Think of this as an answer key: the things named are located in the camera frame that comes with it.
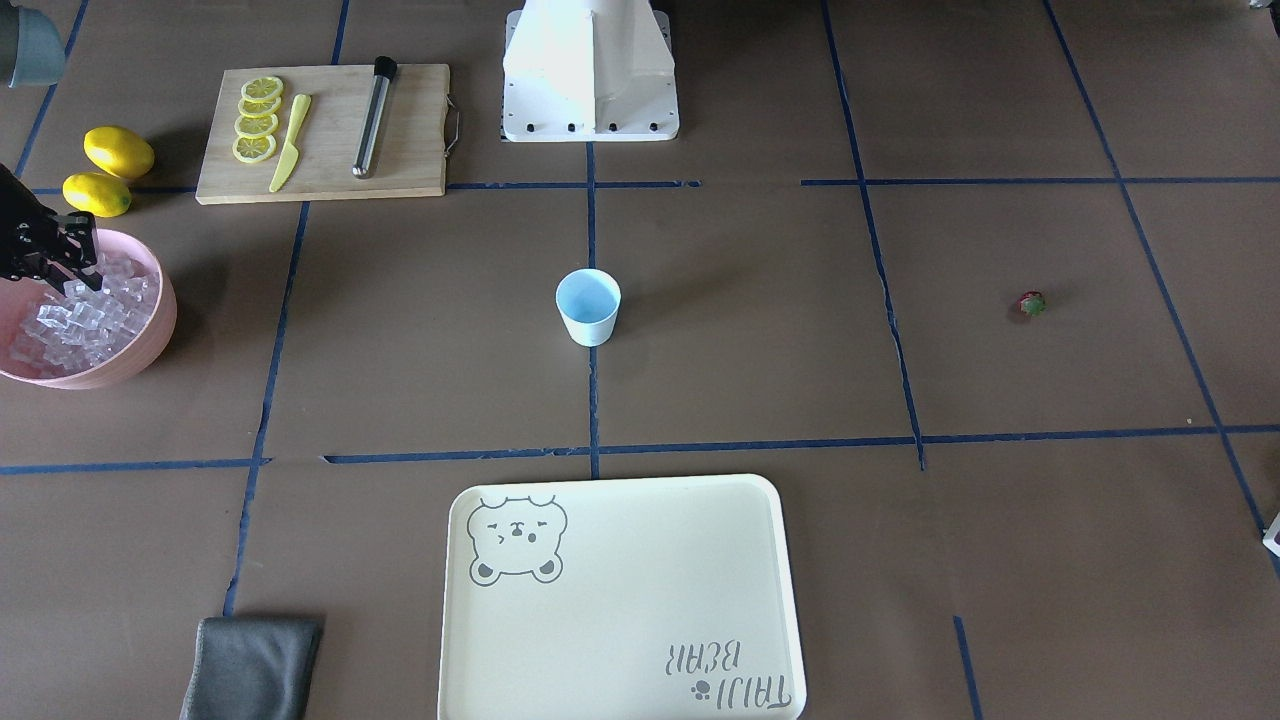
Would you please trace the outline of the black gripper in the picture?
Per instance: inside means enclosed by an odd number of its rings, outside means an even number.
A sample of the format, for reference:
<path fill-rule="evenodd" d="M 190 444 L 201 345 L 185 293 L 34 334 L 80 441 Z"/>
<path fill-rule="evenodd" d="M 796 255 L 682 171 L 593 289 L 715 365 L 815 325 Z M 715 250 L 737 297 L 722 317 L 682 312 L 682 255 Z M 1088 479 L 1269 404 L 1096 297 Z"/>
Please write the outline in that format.
<path fill-rule="evenodd" d="M 100 292 L 96 223 L 93 218 L 63 218 L 67 242 L 64 268 L 87 290 Z M 5 165 L 1 165 L 1 275 L 5 281 L 32 279 L 65 284 L 70 277 L 52 263 L 50 252 L 60 249 L 58 224 L 51 210 Z"/>

